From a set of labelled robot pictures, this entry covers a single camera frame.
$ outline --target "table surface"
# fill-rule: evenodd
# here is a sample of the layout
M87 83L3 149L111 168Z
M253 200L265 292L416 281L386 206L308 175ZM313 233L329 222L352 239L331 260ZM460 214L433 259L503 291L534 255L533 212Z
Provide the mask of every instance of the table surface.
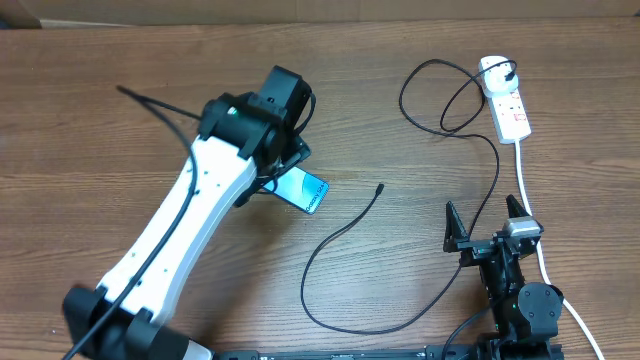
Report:
M640 347L640 19L423 21L325 25L150 27L0 33L0 358L58 359L70 346L61 303L95 286L126 252L186 156L174 136L114 90L199 112L222 92L258 90L274 64L318 97L303 167L331 190L305 215L273 197L232 210L200 257L171 325L216 350L382 349L443 343L486 304L464 269L414 325L380 336L326 330L302 311L312 250L386 188L369 215L314 263L307 301L321 320L381 329L416 314L446 284L457 256L442 252L445 203L469 224L491 184L486 143L431 136L400 114L398 92L422 61L473 71L488 54L519 62L533 127L524 141L529 197L547 266L605 356ZM437 126L465 81L433 66L409 86L410 113ZM450 124L479 105L469 88ZM175 118L190 135L197 124ZM496 140L488 109L468 128ZM500 180L474 238L486 238L517 194L513 147L498 145ZM522 261L540 281L534 257ZM463 332L473 342L491 319ZM563 311L568 359L593 352Z

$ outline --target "white plastic casing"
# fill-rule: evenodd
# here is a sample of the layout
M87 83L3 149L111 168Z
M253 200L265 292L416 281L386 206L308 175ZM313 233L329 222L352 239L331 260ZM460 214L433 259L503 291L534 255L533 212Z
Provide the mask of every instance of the white plastic casing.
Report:
M142 276L139 286L120 305L131 314L142 308L153 313L152 324L163 325L173 316L187 276L222 217L256 177L253 158L238 157L238 148L218 138L197 138L192 149L198 164L198 183L182 221ZM177 215L191 183L187 161L175 185L144 232L127 254L100 281L113 302L158 244Z
M507 58L503 56L487 56L480 60L480 71ZM491 115L496 126L498 139L502 144L513 144L531 135L531 126L518 91L518 76L505 81L504 77L511 72L511 64L506 63L483 74L483 91L489 100Z

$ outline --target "white power strip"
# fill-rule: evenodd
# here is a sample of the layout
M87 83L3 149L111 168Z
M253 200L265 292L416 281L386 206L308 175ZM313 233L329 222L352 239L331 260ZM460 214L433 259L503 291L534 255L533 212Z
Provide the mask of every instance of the white power strip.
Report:
M478 65L480 71L490 67L491 65L505 61L507 58L503 56L487 56L480 60ZM515 156L516 156L516 175L518 177L518 187L520 189L520 197L524 204L525 209L530 215L533 215L531 206L529 205L529 199L527 198L527 192L524 187L524 177L522 175L522 159L520 151L520 141L527 136L531 135L531 126L527 119L527 114L524 110L524 104L520 98L520 92L518 91L519 80L516 75L511 81L505 80L505 75L511 71L510 64L503 64L494 69L491 69L482 75L483 79L483 91L489 99L489 106L491 107L491 115L493 116L493 122L498 132L498 138L502 144L514 144ZM542 242L538 241L536 247L536 254L538 255L538 264L540 266L540 273L542 279L548 285L551 285L551 280L547 274L547 269L544 263L544 254L542 253ZM589 343L593 347L596 356L599 360L605 360L600 347L595 338L587 328L587 325L582 321L578 312L569 304L565 297L563 305L567 308L569 313L576 319L578 325L584 332L585 336L589 340Z
M493 64L508 60L503 56L487 56L480 60L480 71ZM511 64L505 63L482 75L483 91L489 99L491 116L502 144L513 144L531 135L531 126L518 91L518 75L506 81L504 76L511 72Z

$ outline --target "smartphone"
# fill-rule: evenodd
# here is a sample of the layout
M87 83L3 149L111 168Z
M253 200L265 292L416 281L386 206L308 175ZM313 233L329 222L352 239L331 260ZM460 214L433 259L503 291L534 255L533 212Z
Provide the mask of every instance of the smartphone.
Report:
M266 183L262 188L306 212L309 215L318 210L318 206L329 191L329 184L308 172L294 167L278 178L278 186L273 191L274 182Z

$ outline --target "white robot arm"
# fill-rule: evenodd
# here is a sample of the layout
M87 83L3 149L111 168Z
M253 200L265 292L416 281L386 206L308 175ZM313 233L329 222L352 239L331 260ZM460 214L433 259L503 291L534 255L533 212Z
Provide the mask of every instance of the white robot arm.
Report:
M188 114L121 91L174 131L178 130L149 104ZM63 312L75 344L65 359L78 352L105 360L212 358L210 350L165 324L173 316L189 273L230 207L241 206L270 181L275 192L275 180L310 155L299 135L312 111L296 127L309 99L313 107L309 85L276 66L259 93L237 97L225 93L205 106L202 117L188 114L201 121L199 135L191 144L190 160L158 211L95 290L76 287L65 297ZM188 147L189 141L178 135Z

